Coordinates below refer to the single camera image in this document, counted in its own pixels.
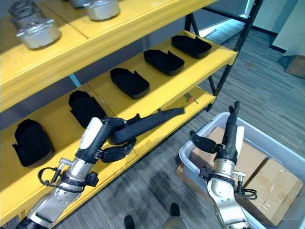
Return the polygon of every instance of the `brown cardboard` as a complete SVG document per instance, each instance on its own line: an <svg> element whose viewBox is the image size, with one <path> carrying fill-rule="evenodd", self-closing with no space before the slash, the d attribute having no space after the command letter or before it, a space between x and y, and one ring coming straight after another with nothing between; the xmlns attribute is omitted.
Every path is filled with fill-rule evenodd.
<svg viewBox="0 0 305 229"><path fill-rule="evenodd" d="M303 182L269 159L244 188L257 191L256 200L235 195L237 202L264 224L277 226L303 186Z"/></svg>
<svg viewBox="0 0 305 229"><path fill-rule="evenodd" d="M221 143L224 136L224 130L217 127L215 128L210 135L209 139L214 140L216 143ZM190 160L198 167L202 168L207 166L210 168L214 167L214 158L215 154L209 154L198 148L195 148L191 153ZM235 170L246 173L243 184L245 185L247 180L252 176L256 171L259 165L265 160L266 156L259 150L250 146L246 142L243 142L242 150L239 154Z"/></svg>
<svg viewBox="0 0 305 229"><path fill-rule="evenodd" d="M290 73L305 78L305 56L291 57L292 61L285 69L286 73Z"/></svg>

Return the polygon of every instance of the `black shelf post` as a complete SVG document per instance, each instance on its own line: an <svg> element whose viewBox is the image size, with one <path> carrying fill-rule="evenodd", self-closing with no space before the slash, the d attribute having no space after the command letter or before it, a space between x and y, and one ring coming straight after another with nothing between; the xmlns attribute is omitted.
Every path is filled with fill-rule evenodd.
<svg viewBox="0 0 305 229"><path fill-rule="evenodd" d="M243 18L243 17L240 17L238 15L234 15L234 14L225 12L223 10L216 10L216 9L211 8L211 7L204 7L202 9L207 10L209 12L213 12L213 13L222 15L222 16L225 16L225 17L228 17L228 18L231 18L231 19L234 19L234 20L237 20L237 21L241 21L241 22L244 23L244 27L243 27L243 29L242 29L239 37L238 37L237 43L234 47L234 51L239 53L239 51L241 50L241 48L244 44L244 41L246 40L246 38L248 36L249 31L251 30L253 22L254 22L254 20L257 16L257 13L258 13L261 5L262 5L262 2L263 2L263 0L255 0L254 1L248 18ZM190 31L191 26L193 26L194 33L199 36L198 27L197 27L197 24L196 24L193 13L191 13L191 14L189 14L185 17L184 29L187 30L187 31ZM215 88L215 85L214 85L214 82L213 82L213 77L209 76L209 82L210 82L211 90L212 90L212 93L213 93L214 96L217 97L218 94L220 93L221 88L223 87L224 82L227 79L233 65L234 65L234 63L232 65L227 64L227 66L224 70L224 73L223 73L222 77L220 78L219 83L218 83L216 88ZM212 108L212 106L213 106L213 104L209 104L207 106L206 110L209 111Z"/></svg>

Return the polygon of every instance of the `silver metal part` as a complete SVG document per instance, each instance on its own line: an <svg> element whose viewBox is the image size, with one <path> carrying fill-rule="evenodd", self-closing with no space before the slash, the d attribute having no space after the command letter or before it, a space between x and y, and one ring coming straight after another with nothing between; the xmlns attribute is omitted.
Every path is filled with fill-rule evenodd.
<svg viewBox="0 0 305 229"><path fill-rule="evenodd" d="M89 0L70 0L69 2L74 8L82 8Z"/></svg>
<svg viewBox="0 0 305 229"><path fill-rule="evenodd" d="M60 35L53 19L38 19L20 29L16 36L29 49L37 49L57 40Z"/></svg>
<svg viewBox="0 0 305 229"><path fill-rule="evenodd" d="M14 11L13 18L10 21L14 24L17 30L25 27L27 24L37 19L46 18L41 9L25 6L22 9Z"/></svg>
<svg viewBox="0 0 305 229"><path fill-rule="evenodd" d="M59 163L63 163L65 165L67 165L67 166L71 166L72 165L72 162L70 160L65 159L63 157L60 159Z"/></svg>
<svg viewBox="0 0 305 229"><path fill-rule="evenodd" d="M69 163L70 161L64 158L61 159L61 165L65 165L66 162ZM93 164L86 163L85 161L75 157L71 166L66 170L66 175L70 179L77 178L79 181L84 181L92 167ZM82 187L69 185L61 180L57 182L57 185L73 191L82 190ZM37 202L37 204L27 214L27 218L46 228L51 228L63 211L80 196L81 193L73 193L55 188Z"/></svg>
<svg viewBox="0 0 305 229"><path fill-rule="evenodd" d="M84 7L94 21L109 19L120 13L118 0L90 0Z"/></svg>
<svg viewBox="0 0 305 229"><path fill-rule="evenodd" d="M66 174L70 179L84 181L86 176L90 173L92 166L93 164L87 163L78 157L75 157Z"/></svg>
<svg viewBox="0 0 305 229"><path fill-rule="evenodd" d="M246 173L240 172L240 171L233 171L233 175L238 177L238 181L243 181L244 177L246 177Z"/></svg>
<svg viewBox="0 0 305 229"><path fill-rule="evenodd" d="M234 190L230 183L212 178L207 184L207 191L215 204L215 212L224 229L250 227L242 208L234 198Z"/></svg>
<svg viewBox="0 0 305 229"><path fill-rule="evenodd" d="M61 186L75 191L82 189L81 187L71 186L65 183L62 183ZM71 193L56 188L37 202L37 204L27 214L27 218L46 228L50 228L63 213L63 211L71 203L76 201L80 195L81 193Z"/></svg>
<svg viewBox="0 0 305 229"><path fill-rule="evenodd" d="M15 13L19 10L21 10L22 8L26 7L26 6L30 6L32 8L37 8L37 5L34 3L33 0L20 0L17 1L15 3L13 3L10 8L9 8L9 13L11 16L15 16Z"/></svg>
<svg viewBox="0 0 305 229"><path fill-rule="evenodd" d="M227 159L217 159L214 161L213 172L227 178L233 178L235 163Z"/></svg>

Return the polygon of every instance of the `black cable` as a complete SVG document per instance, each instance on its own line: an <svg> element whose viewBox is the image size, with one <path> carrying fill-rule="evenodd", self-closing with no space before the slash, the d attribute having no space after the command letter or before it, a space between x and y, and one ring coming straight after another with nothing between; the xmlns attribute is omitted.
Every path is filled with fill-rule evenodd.
<svg viewBox="0 0 305 229"><path fill-rule="evenodd" d="M250 200L255 200L257 199L257 191L255 189L251 189L251 188L242 188L243 186L243 182L242 181L238 181L237 182L237 191L236 193L240 194L242 197L246 198L246 199L250 199Z"/></svg>
<svg viewBox="0 0 305 229"><path fill-rule="evenodd" d="M55 168L46 167L46 168L41 169L41 170L38 172L38 179L39 179L39 181L40 181L43 185L45 185L45 186L50 186L50 187L55 187L55 188L61 189L61 190L66 191L66 192L71 192L71 193L81 193L81 192L83 192L83 191L85 190L85 188L83 187L82 190L80 190L80 191L74 191L74 190L72 190L72 189L65 188L65 187L62 187L62 186L52 185L48 180L45 180L45 181L42 180L42 174L43 174L43 172L44 172L46 169L51 169L51 170L53 170L53 171L55 171L55 172L56 172L56 170L57 170L56 167L55 167Z"/></svg>

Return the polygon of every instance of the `blue tape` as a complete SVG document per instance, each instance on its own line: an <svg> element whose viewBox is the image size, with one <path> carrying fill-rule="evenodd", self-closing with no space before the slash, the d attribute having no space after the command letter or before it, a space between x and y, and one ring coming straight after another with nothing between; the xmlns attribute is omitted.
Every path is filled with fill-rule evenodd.
<svg viewBox="0 0 305 229"><path fill-rule="evenodd" d="M73 81L73 83L75 84L76 87L80 87L81 86L81 83L78 81L78 79L76 78L74 73L70 74L69 77Z"/></svg>

